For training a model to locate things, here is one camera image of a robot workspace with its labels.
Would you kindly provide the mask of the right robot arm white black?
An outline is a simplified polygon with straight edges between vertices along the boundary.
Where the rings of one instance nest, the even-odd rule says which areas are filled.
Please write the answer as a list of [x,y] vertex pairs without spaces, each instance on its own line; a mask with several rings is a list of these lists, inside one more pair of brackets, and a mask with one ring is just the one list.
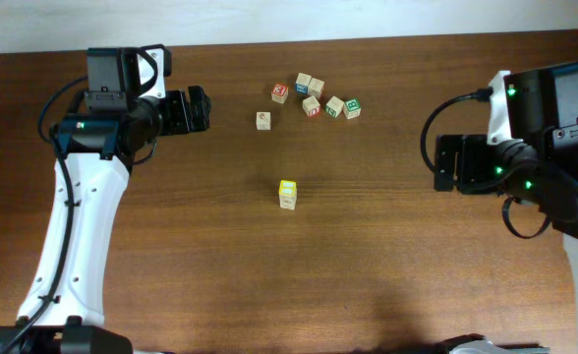
[[575,288],[578,324],[578,61],[520,73],[498,72],[484,88],[451,98],[428,118],[447,107],[477,100],[491,107],[486,133],[439,135],[435,152],[427,150],[428,130],[420,151],[439,192],[506,197],[501,217],[510,220],[514,204],[538,207],[548,228],[562,235]]

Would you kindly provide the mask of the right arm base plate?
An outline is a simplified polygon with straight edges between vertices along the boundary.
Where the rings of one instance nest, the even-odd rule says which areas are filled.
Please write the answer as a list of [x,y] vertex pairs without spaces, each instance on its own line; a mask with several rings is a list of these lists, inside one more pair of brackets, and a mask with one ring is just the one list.
[[497,346],[486,337],[471,333],[446,339],[436,346],[439,354],[550,354],[548,347],[538,344]]

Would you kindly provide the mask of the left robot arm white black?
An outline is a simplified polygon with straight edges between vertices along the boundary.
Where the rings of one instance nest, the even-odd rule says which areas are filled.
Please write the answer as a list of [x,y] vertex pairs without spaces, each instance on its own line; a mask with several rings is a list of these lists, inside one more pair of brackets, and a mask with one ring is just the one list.
[[133,353],[105,329],[103,283],[113,223],[136,154],[162,136],[203,132],[211,100],[200,86],[168,90],[162,44],[87,51],[87,87],[40,137],[56,157],[55,194],[38,268],[0,353]]

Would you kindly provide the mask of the blue edged wooden block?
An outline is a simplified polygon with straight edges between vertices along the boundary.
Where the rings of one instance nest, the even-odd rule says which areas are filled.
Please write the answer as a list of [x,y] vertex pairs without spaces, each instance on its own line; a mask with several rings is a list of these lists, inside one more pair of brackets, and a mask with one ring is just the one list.
[[297,198],[295,196],[283,196],[279,197],[279,204],[281,208],[294,209],[296,207]]

